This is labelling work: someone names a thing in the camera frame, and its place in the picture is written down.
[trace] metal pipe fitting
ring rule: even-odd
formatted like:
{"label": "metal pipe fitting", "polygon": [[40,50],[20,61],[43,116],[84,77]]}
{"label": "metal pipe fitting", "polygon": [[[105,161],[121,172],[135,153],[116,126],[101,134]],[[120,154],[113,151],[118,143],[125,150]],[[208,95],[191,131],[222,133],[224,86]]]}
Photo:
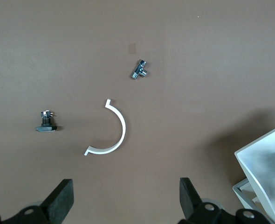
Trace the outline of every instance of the metal pipe fitting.
{"label": "metal pipe fitting", "polygon": [[146,62],[143,60],[138,61],[138,66],[134,70],[134,72],[131,75],[131,78],[137,79],[137,77],[140,75],[142,77],[145,77],[147,75],[147,71],[144,69],[144,66],[146,65]]}

